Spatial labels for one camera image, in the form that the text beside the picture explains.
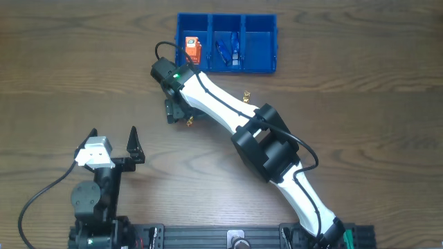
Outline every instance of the brown wood surface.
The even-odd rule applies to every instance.
[[[2,248],[24,248],[23,204],[66,171],[93,127],[114,155],[138,128],[147,160],[124,174],[118,208],[134,223],[298,220],[243,166],[220,125],[166,124],[150,67],[155,44],[173,40],[178,12],[276,13],[277,72],[211,79],[280,112],[318,152],[320,167],[307,175],[323,202],[344,222],[375,225],[379,248],[442,246],[442,1],[10,0],[0,1]],[[91,179],[75,168],[30,207],[24,230],[36,247],[66,247],[71,190]]]

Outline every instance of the blue plastic bin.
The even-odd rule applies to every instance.
[[[230,35],[239,35],[239,65],[227,66],[218,53],[215,42],[222,39],[232,54]],[[198,37],[201,43],[199,68],[209,72],[273,73],[277,66],[276,15],[240,15],[179,13],[175,42],[184,48],[186,37]],[[175,63],[186,62],[176,50]]]

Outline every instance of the orange object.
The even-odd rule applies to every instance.
[[[200,64],[201,44],[198,37],[186,37],[185,51],[191,56],[194,64]]]

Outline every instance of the small gold clip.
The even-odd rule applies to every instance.
[[[188,119],[188,121],[186,122],[186,125],[187,125],[188,127],[191,127],[191,126],[192,126],[192,121],[194,121],[194,116],[191,116],[191,117]]]
[[[249,104],[249,97],[251,96],[251,93],[249,93],[248,91],[245,91],[243,94],[243,102]]]

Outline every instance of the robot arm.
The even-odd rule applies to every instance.
[[[266,104],[258,108],[237,100],[212,83],[205,73],[199,72],[205,90],[189,65],[177,67],[163,57],[152,66],[151,75],[160,83],[168,97],[167,114],[172,115],[168,120],[176,122],[180,118],[188,119],[198,111],[203,111],[227,128],[233,135],[231,140],[244,163],[266,182],[271,181],[276,185],[296,211],[301,226],[312,236],[317,236],[320,225],[317,213],[312,202],[293,179],[294,172],[302,168],[296,154],[297,143],[282,136],[281,133],[273,132],[272,129],[263,140],[257,141],[255,137],[262,128],[238,113],[242,112],[249,117],[263,120],[289,133],[273,107]],[[216,100],[209,92],[236,111]],[[174,109],[172,114],[168,112],[170,105]],[[342,237],[345,232],[343,224],[325,207],[302,172],[296,174],[296,178],[318,208],[321,230],[317,246],[326,248]]]

